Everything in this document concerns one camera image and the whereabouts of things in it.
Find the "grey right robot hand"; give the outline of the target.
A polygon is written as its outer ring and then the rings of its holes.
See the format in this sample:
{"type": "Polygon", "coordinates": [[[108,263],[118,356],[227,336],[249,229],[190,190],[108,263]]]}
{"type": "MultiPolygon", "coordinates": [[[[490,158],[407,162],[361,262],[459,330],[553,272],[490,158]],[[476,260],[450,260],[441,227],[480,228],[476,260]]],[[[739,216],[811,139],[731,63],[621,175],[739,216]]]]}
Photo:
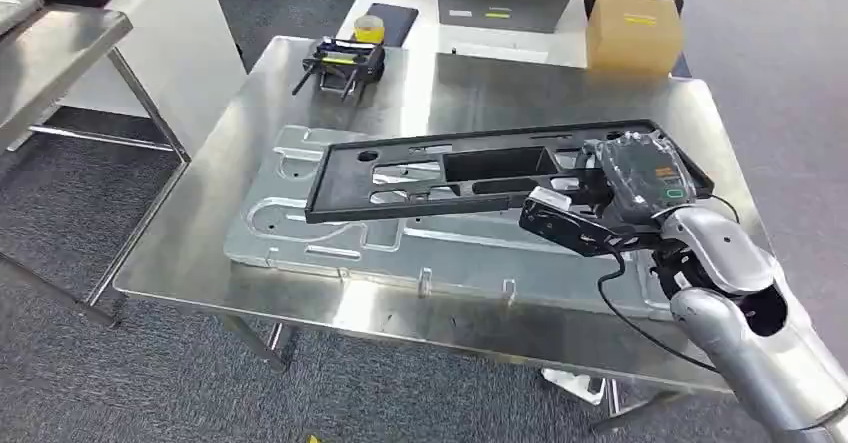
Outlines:
{"type": "Polygon", "coordinates": [[[662,133],[628,131],[611,140],[588,140],[576,159],[580,169],[600,169],[612,206],[629,224],[697,199],[696,186],[675,145],[662,133]]]}

